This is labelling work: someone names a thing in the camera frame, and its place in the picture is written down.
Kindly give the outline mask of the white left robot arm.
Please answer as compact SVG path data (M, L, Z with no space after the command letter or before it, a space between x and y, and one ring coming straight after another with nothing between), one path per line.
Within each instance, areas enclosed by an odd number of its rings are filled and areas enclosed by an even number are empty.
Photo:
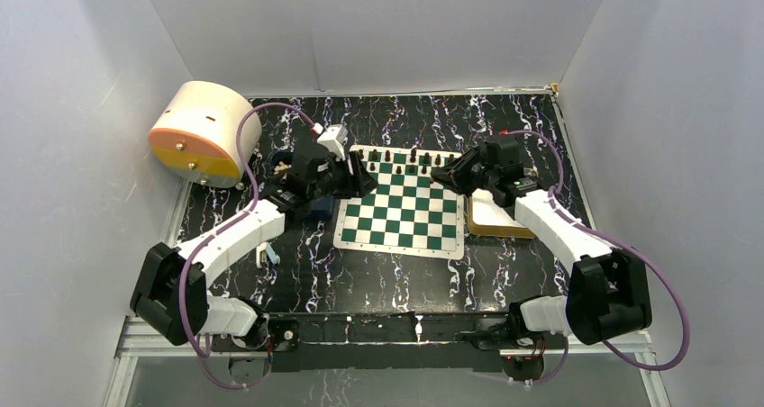
M343 157L318 144L296 150L291 166L266 182L255 203L192 240L151 247L129 306L176 346L226 334L247 349L261 348L268 341L268 315L249 299L212 295L212 282L306 217L314 202L361 198L376 188L358 150Z

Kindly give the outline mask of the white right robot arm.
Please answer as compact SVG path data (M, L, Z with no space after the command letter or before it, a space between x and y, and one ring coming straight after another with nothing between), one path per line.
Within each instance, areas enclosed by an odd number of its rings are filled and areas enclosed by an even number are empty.
M501 333L520 348L544 332L574 335L586 345L652 323L646 265L633 252L586 230L554 190L526 173L515 137L491 138L433 167L434 183L455 194L490 193L494 204L528 228L568 273L568 293L511 303Z

